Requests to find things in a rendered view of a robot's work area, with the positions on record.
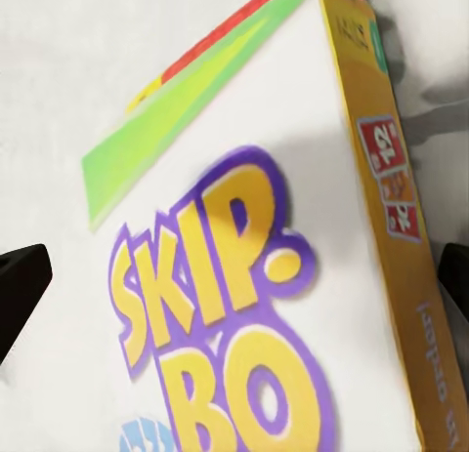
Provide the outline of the board game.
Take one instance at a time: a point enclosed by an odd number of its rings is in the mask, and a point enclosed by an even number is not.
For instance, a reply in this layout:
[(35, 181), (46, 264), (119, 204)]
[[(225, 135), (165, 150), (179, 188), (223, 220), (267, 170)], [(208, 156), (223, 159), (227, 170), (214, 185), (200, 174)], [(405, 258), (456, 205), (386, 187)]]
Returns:
[(367, 0), (251, 0), (77, 156), (119, 452), (469, 452)]

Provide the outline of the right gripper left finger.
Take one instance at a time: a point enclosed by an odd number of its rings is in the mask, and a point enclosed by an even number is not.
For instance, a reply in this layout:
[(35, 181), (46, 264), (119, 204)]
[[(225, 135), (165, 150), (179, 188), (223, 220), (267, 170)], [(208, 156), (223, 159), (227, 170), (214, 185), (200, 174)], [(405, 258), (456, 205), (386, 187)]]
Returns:
[(52, 279), (45, 244), (0, 255), (0, 365)]

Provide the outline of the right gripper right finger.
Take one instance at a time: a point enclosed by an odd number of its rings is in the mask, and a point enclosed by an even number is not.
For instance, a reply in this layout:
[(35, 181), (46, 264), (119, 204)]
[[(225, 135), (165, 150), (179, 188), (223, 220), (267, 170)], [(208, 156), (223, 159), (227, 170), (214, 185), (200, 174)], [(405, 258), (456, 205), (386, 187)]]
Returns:
[(437, 277), (469, 322), (469, 247), (446, 244)]

